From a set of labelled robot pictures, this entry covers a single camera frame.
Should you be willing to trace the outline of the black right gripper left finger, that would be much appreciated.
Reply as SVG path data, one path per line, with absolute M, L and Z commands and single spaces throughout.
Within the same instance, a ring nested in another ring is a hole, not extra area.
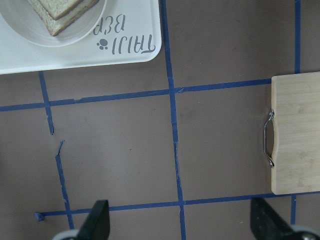
M 107 240 L 110 236 L 108 200 L 97 200 L 77 234 L 78 240 Z

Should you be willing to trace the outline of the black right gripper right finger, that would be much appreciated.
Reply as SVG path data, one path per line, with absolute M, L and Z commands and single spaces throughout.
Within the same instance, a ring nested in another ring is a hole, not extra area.
M 265 201 L 255 197 L 250 202 L 250 230 L 256 240 L 294 240 L 295 232 Z

